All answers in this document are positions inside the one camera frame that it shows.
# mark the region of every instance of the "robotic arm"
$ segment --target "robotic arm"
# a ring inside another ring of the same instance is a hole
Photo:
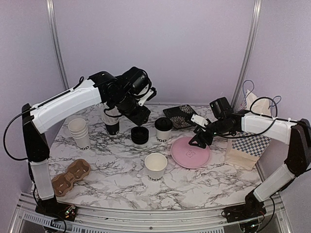
[[[266,213],[263,202],[274,193],[284,190],[311,163],[310,124],[306,119],[285,121],[258,116],[247,110],[234,112],[225,97],[211,102],[210,106],[217,121],[211,123],[193,115],[191,120],[198,127],[194,131],[196,135],[189,142],[192,146],[206,148],[206,145],[212,144],[215,136],[234,136],[236,132],[260,134],[289,145],[284,164],[245,197],[245,204],[224,209],[228,222],[260,216],[260,212]]]
[[[57,203],[54,195],[48,158],[50,149],[44,133],[57,122],[98,103],[106,103],[136,125],[147,123],[150,110],[145,101],[156,95],[156,89],[147,73],[132,67],[124,74],[114,77],[106,71],[80,79],[78,85],[34,106],[22,107],[22,123],[29,172],[40,197],[36,211],[45,215],[68,217],[63,210],[68,205]]]

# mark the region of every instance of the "coffee cup with black lid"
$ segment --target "coffee cup with black lid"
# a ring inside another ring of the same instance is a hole
[[[173,123],[166,117],[161,117],[155,121],[156,139],[161,143],[165,143],[171,136]]]

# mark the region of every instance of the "white marble surface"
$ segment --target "white marble surface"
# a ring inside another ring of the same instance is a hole
[[[83,158],[91,165],[90,174],[75,183],[74,188],[61,201],[114,209],[179,210],[207,208],[235,204],[259,183],[256,169],[248,171],[224,162],[227,141],[215,138],[210,146],[211,158],[199,169],[185,169],[170,156],[171,144],[180,137],[194,136],[193,127],[173,130],[167,144],[156,141],[154,122],[164,116],[162,110],[169,106],[148,105],[152,111],[145,127],[149,141],[144,146],[131,141],[130,130],[134,124],[123,117],[120,133],[109,136],[94,108],[88,108],[69,117],[51,148],[51,176],[66,171],[74,160]],[[215,120],[209,107],[193,107],[201,116]],[[92,148],[80,151],[70,137],[67,124],[73,118],[87,120]],[[144,158],[160,152],[168,158],[163,180],[150,181],[146,175]]]

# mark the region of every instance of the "round pink tray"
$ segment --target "round pink tray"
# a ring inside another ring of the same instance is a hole
[[[209,147],[202,149],[189,145],[191,137],[182,137],[177,139],[171,146],[171,155],[179,165],[195,169],[207,164],[209,160]]]

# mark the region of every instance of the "black mesh tray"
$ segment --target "black mesh tray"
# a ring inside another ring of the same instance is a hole
[[[195,126],[195,123],[191,121],[191,117],[193,114],[197,113],[188,104],[174,108],[167,108],[164,109],[163,112],[165,116],[172,121],[175,129],[184,129]]]

